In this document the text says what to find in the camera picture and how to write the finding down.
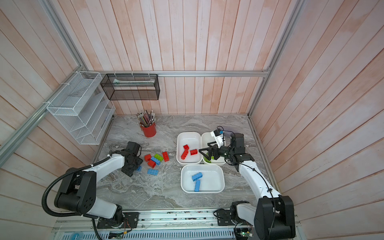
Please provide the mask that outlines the blue brick top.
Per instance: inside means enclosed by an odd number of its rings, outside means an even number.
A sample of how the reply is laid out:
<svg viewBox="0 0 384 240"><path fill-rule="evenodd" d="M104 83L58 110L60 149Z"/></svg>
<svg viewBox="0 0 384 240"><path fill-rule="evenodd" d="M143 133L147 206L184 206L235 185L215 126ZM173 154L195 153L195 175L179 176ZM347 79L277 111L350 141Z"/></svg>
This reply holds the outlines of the blue brick top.
<svg viewBox="0 0 384 240"><path fill-rule="evenodd" d="M202 173L197 173L197 174L192 176L192 180L195 182L195 181L201 179L202 177L203 177Z"/></svg>

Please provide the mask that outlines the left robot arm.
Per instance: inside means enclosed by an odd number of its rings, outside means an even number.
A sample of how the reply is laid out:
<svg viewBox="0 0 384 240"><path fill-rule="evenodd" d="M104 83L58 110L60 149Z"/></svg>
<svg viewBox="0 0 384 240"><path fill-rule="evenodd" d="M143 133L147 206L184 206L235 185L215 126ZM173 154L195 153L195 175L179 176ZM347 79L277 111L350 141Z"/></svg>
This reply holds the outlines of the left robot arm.
<svg viewBox="0 0 384 240"><path fill-rule="evenodd" d="M126 148L110 151L107 157L85 168L71 168L60 182L55 197L56 208L68 210L75 216L99 218L111 222L115 228L124 221L122 207L97 197L97 182L115 170L121 170L132 177L143 160L140 158L142 147L128 142Z"/></svg>

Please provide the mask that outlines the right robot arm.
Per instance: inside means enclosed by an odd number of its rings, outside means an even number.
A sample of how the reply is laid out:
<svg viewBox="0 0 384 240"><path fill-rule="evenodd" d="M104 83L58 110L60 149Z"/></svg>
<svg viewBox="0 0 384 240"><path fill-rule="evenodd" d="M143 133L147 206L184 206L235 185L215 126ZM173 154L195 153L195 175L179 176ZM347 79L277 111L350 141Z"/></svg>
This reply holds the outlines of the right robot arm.
<svg viewBox="0 0 384 240"><path fill-rule="evenodd" d="M227 164L236 168L247 181L257 198L257 206L247 201L233 202L228 215L237 224L249 223L261 240L293 239L296 236L294 203L288 196L281 195L264 177L254 158L246 152L244 135L231 133L231 142L225 146L223 130L214 130L214 142L199 153L207 159L224 158Z"/></svg>

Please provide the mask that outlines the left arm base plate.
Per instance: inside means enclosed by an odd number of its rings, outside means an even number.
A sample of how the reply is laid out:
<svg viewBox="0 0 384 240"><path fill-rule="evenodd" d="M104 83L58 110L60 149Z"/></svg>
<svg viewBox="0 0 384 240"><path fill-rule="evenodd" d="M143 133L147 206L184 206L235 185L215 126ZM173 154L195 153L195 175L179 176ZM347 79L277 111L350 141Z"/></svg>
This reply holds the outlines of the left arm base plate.
<svg viewBox="0 0 384 240"><path fill-rule="evenodd" d="M99 218L98 229L135 229L138 225L139 212L121 213L111 219Z"/></svg>

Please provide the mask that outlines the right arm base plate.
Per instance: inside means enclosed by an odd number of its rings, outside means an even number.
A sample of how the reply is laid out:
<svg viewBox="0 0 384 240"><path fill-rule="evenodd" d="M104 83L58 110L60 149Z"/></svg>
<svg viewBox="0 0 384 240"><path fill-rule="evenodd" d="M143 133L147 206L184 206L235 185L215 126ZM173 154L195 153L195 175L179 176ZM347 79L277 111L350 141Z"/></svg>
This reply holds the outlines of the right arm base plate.
<svg viewBox="0 0 384 240"><path fill-rule="evenodd" d="M214 211L219 226L235 226L240 223L235 210L218 209Z"/></svg>

